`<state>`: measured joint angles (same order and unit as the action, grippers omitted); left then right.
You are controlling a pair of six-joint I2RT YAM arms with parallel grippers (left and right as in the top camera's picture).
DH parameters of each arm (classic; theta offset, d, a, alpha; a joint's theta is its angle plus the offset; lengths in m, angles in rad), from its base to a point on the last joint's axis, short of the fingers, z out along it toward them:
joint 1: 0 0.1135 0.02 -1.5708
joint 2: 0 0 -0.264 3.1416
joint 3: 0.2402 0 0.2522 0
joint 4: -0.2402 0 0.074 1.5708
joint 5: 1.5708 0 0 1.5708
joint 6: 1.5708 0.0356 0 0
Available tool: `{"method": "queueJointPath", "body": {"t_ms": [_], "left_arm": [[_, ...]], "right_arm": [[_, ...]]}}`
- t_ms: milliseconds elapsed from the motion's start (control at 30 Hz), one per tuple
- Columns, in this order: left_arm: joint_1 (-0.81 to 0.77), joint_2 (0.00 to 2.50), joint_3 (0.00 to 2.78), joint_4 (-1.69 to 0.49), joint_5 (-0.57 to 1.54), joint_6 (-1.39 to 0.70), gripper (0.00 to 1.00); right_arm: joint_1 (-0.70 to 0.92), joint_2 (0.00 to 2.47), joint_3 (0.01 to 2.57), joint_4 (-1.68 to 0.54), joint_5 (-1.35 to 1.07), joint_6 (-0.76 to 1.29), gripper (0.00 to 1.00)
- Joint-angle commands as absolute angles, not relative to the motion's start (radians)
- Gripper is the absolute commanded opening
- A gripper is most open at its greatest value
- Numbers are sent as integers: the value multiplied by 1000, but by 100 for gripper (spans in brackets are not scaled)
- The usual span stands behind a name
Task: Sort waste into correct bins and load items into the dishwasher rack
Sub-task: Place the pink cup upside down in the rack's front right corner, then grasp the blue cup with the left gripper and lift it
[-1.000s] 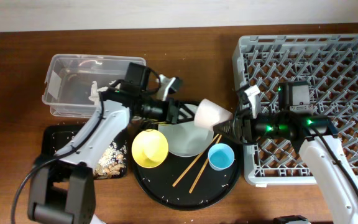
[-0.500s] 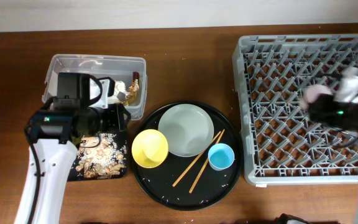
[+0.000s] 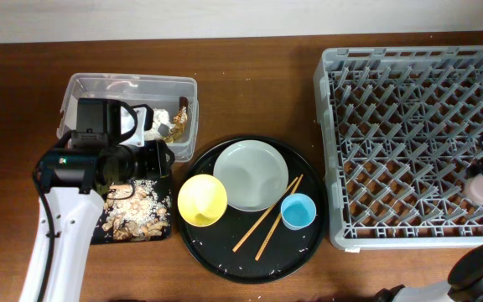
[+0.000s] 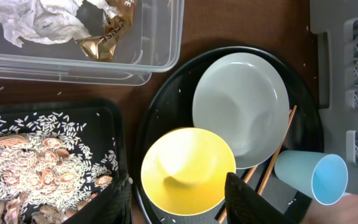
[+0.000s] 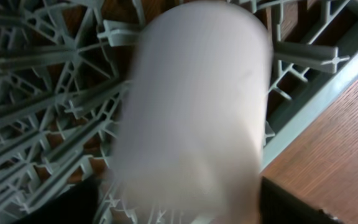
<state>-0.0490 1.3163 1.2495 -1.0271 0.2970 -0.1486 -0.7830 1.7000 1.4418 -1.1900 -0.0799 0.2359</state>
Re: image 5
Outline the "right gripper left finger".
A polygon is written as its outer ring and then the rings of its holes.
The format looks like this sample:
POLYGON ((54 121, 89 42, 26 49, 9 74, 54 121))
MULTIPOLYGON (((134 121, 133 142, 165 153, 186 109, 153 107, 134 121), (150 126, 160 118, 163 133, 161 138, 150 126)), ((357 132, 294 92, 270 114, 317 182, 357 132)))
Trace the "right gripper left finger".
POLYGON ((88 177, 14 224, 90 224, 98 209, 99 184, 95 176, 88 177))

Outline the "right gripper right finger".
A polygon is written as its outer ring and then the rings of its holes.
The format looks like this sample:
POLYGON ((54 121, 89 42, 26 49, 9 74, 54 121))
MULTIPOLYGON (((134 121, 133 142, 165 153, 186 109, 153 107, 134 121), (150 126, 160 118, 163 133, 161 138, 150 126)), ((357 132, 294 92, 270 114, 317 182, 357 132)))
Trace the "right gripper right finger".
POLYGON ((266 177, 262 177, 259 212, 262 224, 344 223, 324 210, 308 205, 266 177))

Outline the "pink cup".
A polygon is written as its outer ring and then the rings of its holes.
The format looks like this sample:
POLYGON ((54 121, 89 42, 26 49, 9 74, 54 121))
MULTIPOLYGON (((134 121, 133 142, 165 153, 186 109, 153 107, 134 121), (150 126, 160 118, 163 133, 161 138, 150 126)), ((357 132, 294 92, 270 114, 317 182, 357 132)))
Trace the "pink cup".
POLYGON ((138 212, 258 222, 271 66, 264 25, 223 1, 182 4, 142 31, 111 160, 138 212))

